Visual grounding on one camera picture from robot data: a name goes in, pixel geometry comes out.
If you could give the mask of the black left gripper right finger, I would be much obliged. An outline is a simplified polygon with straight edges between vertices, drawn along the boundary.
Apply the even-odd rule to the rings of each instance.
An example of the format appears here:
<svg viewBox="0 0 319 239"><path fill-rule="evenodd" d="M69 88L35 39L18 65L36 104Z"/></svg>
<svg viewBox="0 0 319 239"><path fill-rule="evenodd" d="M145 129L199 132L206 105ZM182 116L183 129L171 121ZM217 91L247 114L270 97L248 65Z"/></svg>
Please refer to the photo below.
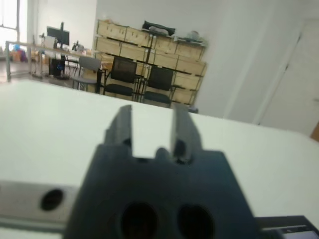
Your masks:
<svg viewBox="0 0 319 239"><path fill-rule="evenodd" d="M175 104L171 131L171 154L174 161L192 163L199 151L201 151L201 138L188 107Z"/></svg>

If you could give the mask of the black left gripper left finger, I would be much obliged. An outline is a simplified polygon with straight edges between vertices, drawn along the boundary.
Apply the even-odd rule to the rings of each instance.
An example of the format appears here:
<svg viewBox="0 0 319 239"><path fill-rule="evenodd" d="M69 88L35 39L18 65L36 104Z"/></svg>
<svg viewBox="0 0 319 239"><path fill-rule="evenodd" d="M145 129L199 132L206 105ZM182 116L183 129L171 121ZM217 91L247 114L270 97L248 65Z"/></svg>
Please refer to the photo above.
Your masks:
<svg viewBox="0 0 319 239"><path fill-rule="evenodd" d="M110 126L106 130L104 146L108 156L119 155L120 150L132 155L132 106L125 105L119 108Z"/></svg>

